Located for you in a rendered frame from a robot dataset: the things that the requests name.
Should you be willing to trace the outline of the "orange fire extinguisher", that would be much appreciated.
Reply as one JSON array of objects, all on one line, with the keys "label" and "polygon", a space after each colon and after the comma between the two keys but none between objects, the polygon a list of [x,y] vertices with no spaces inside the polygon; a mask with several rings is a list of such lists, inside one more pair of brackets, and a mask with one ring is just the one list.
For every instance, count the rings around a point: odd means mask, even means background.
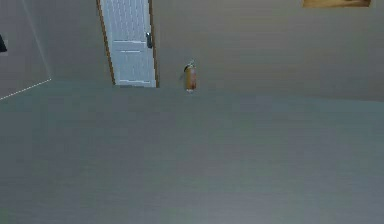
[{"label": "orange fire extinguisher", "polygon": [[187,92],[193,92],[196,89],[196,65],[195,61],[191,60],[184,68],[185,87]]}]

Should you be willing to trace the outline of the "white panelled room door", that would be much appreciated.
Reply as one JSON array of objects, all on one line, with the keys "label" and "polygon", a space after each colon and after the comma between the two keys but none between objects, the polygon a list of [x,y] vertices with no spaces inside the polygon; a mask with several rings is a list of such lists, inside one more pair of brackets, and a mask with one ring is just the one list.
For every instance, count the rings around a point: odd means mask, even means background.
[{"label": "white panelled room door", "polygon": [[[155,88],[156,67],[151,27],[152,0],[97,0],[114,83]],[[152,34],[153,48],[147,47]]]}]

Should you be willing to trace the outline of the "brown framed wall picture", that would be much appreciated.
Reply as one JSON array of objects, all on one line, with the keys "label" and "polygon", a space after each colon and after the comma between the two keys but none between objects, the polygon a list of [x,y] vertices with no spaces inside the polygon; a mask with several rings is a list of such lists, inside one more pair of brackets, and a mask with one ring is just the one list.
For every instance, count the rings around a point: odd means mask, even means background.
[{"label": "brown framed wall picture", "polygon": [[303,0],[305,8],[369,7],[371,0]]}]

